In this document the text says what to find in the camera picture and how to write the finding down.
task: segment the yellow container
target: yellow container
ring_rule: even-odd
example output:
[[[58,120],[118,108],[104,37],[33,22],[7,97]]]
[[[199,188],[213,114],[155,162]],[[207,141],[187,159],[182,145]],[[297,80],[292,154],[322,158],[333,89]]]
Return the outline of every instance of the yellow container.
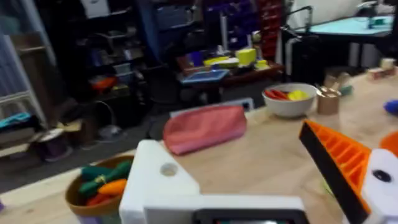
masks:
[[[242,49],[236,52],[240,65],[249,65],[256,60],[255,49]]]

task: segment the wicker basket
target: wicker basket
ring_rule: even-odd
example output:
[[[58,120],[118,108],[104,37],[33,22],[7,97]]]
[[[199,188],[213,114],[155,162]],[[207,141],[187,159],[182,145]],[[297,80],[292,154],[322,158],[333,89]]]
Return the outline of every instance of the wicker basket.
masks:
[[[108,168],[115,168],[120,162],[130,160],[134,156],[119,156],[112,159],[105,160],[97,164]],[[81,176],[79,175],[69,185],[65,194],[65,200],[70,210],[78,217],[83,224],[86,223],[120,223],[119,204],[122,196],[115,197],[105,203],[95,206],[85,206],[85,198],[81,197],[78,190],[82,184]]]

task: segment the blue tray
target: blue tray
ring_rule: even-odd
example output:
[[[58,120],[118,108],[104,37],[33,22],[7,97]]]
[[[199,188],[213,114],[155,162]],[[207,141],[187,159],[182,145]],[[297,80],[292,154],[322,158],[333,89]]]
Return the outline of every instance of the blue tray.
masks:
[[[181,82],[183,84],[219,82],[228,74],[228,72],[229,70],[227,69],[212,70],[209,72],[196,72],[189,77],[184,78]]]

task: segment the yellow object in bowl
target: yellow object in bowl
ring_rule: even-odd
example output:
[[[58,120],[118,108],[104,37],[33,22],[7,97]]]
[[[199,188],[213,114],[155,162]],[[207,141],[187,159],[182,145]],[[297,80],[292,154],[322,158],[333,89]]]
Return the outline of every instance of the yellow object in bowl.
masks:
[[[304,100],[304,99],[307,99],[308,98],[308,94],[306,94],[304,91],[302,91],[302,90],[294,90],[294,91],[291,91],[288,95],[287,95],[287,97],[290,99],[290,100]]]

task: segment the white bag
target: white bag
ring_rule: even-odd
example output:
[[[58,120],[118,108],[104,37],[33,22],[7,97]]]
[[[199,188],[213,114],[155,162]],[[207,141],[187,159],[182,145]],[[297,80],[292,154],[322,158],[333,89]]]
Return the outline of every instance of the white bag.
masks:
[[[86,17],[96,18],[108,16],[110,11],[108,7],[108,0],[80,0],[86,9]]]

